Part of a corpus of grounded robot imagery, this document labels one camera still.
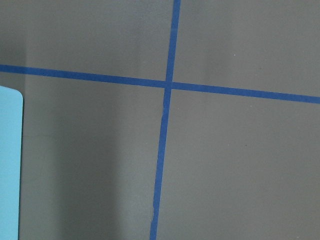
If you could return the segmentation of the light blue plastic bin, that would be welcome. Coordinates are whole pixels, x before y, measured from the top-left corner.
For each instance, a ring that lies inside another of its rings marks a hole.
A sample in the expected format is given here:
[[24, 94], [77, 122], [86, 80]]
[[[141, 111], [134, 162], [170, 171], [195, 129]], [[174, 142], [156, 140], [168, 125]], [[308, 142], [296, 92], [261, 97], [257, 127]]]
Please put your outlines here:
[[0, 87], [0, 238], [19, 235], [23, 96]]

